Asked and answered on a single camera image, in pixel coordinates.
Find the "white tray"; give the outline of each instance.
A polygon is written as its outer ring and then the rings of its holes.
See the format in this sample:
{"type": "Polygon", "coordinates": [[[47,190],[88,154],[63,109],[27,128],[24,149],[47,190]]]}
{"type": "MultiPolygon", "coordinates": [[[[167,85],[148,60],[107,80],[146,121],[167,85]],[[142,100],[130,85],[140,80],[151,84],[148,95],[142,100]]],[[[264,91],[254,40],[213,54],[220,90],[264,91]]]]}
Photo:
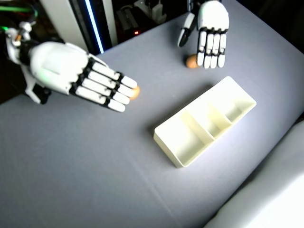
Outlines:
{"type": "Polygon", "coordinates": [[[225,77],[156,127],[153,138],[176,167],[187,167],[256,104],[225,77]]]}

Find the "gray tabletop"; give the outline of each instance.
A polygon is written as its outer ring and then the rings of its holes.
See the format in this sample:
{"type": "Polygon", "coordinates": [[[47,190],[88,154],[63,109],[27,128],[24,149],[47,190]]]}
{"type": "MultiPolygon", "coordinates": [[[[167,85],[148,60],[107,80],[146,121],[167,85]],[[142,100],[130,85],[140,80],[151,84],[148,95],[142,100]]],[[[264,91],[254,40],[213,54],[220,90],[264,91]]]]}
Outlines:
{"type": "Polygon", "coordinates": [[[100,56],[134,78],[123,114],[53,93],[0,106],[0,227],[201,227],[304,110],[304,56],[234,0],[226,65],[189,70],[197,32],[176,42],[184,16],[100,56]],[[177,169],[153,128],[225,76],[257,106],[191,166],[177,169]]]}

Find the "orange round object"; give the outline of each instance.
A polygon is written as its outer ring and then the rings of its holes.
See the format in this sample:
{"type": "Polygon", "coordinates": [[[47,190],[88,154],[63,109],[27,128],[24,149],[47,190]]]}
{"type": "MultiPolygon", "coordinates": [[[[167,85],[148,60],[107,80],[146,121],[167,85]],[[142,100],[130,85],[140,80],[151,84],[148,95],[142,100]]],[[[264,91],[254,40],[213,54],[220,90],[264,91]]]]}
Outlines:
{"type": "Polygon", "coordinates": [[[190,69],[199,68],[197,64],[197,54],[191,55],[187,58],[186,66],[190,69]]]}
{"type": "Polygon", "coordinates": [[[134,95],[130,97],[130,100],[134,100],[138,97],[139,93],[141,92],[141,89],[139,86],[137,86],[135,89],[133,89],[134,95]]]}

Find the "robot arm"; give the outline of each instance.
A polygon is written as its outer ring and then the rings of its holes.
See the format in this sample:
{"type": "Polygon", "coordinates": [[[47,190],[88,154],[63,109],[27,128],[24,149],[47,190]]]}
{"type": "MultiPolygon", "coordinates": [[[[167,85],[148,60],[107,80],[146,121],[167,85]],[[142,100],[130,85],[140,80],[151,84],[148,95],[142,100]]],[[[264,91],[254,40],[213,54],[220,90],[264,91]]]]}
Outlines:
{"type": "MultiPolygon", "coordinates": [[[[20,24],[23,37],[29,29],[20,24]]],[[[21,65],[26,93],[36,103],[46,102],[50,91],[75,95],[118,112],[123,112],[137,83],[116,72],[92,54],[69,43],[31,44],[16,41],[14,28],[6,31],[9,57],[21,65]]]]}
{"type": "Polygon", "coordinates": [[[229,16],[224,5],[218,0],[209,0],[202,4],[198,0],[189,1],[189,9],[184,27],[181,30],[178,45],[184,46],[197,24],[199,31],[197,64],[204,68],[223,67],[229,16]]]}

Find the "white light strip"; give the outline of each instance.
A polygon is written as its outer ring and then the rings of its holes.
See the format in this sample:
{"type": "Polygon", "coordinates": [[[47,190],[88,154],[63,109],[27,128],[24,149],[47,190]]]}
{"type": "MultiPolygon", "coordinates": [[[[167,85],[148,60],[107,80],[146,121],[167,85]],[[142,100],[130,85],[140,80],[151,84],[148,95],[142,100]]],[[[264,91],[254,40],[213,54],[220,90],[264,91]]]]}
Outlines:
{"type": "Polygon", "coordinates": [[[90,0],[85,0],[85,3],[86,3],[87,11],[89,12],[89,16],[90,16],[90,19],[91,19],[91,22],[92,22],[92,25],[93,25],[93,30],[94,30],[94,33],[95,33],[95,36],[96,36],[96,40],[97,40],[97,43],[98,43],[98,46],[99,46],[100,53],[103,54],[104,49],[103,49],[103,45],[101,44],[101,40],[100,40],[100,37],[99,37],[97,25],[96,25],[96,22],[95,22],[95,19],[94,19],[94,14],[93,14],[93,11],[92,11],[92,8],[91,8],[90,0]]]}

